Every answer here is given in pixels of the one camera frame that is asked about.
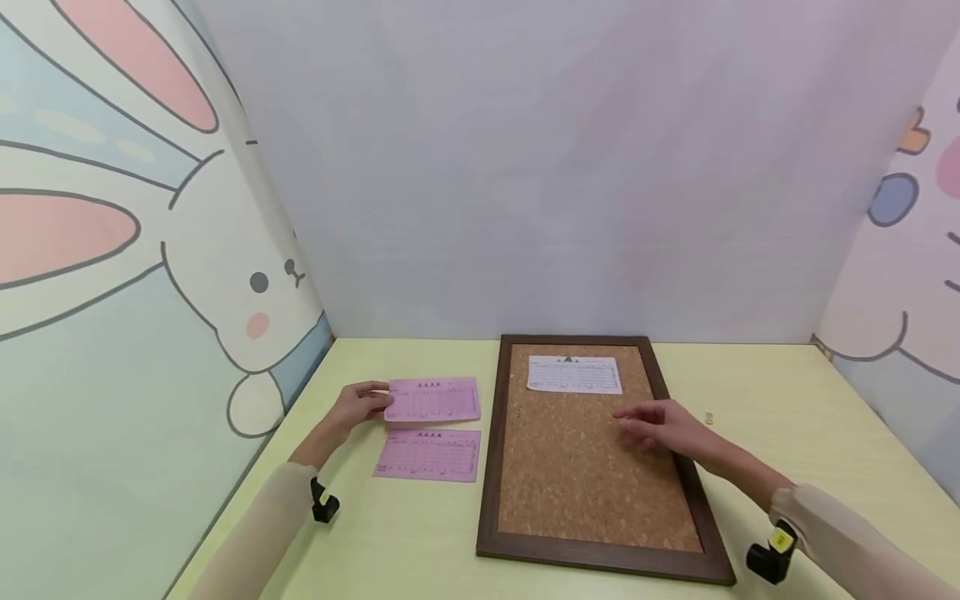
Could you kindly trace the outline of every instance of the pink paper sheet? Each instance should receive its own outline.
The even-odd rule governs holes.
[[[393,429],[373,476],[473,483],[479,458],[479,431]]]
[[[385,420],[428,422],[480,419],[475,377],[391,379],[390,393],[394,403],[384,411]]]

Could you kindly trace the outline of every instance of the black wrist strap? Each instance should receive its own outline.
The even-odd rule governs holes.
[[[313,520],[318,523],[329,523],[340,510],[340,500],[326,492],[317,478],[310,480],[310,495],[313,496]]]
[[[797,532],[790,523],[780,519],[764,548],[758,543],[747,552],[747,567],[754,573],[776,585],[786,579],[790,559],[797,547]]]

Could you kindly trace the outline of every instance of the table surface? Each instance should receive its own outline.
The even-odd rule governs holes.
[[[908,554],[960,588],[960,509],[813,346],[654,344],[671,395],[795,481],[857,510]],[[363,425],[324,468],[341,513],[309,521],[264,598],[847,598],[804,556],[776,590],[744,556],[770,533],[736,488],[700,471],[739,583],[733,588],[474,556],[498,342],[338,340],[171,591],[183,598],[273,469],[340,388],[365,379],[471,376],[484,432],[475,484],[371,477],[385,438]]]

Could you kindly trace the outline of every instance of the cartoon animal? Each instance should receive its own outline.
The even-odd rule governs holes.
[[[197,161],[173,188],[0,141],[0,340],[162,268],[244,372],[228,401],[230,426],[244,437],[273,430],[284,408],[269,369],[322,308],[243,110],[203,39],[169,0],[0,0],[0,19]]]
[[[954,106],[937,109],[926,117],[960,131]],[[960,137],[919,129],[918,115],[854,239],[817,337],[856,361],[899,351],[960,383]]]

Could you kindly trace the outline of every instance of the right hand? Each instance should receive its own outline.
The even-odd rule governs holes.
[[[712,471],[728,444],[699,422],[677,400],[645,400],[613,413],[620,428],[642,449],[662,446]]]

